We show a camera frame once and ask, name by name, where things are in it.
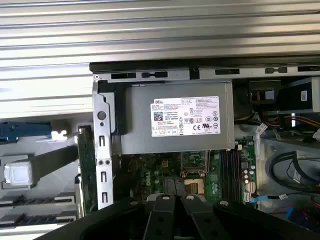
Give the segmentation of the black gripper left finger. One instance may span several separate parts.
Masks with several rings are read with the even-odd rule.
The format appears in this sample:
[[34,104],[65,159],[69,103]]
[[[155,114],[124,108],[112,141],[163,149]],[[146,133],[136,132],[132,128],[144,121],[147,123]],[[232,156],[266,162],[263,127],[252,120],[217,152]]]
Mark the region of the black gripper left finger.
[[172,240],[176,205],[174,177],[146,203],[125,198],[39,237],[41,240]]

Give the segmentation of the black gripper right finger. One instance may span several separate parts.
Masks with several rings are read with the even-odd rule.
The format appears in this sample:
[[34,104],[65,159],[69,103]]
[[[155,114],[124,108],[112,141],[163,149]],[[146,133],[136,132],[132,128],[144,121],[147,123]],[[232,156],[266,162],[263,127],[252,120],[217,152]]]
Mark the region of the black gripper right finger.
[[197,240],[318,240],[319,233],[279,219],[244,204],[222,199],[209,204],[202,195],[189,194],[182,180],[176,193]]

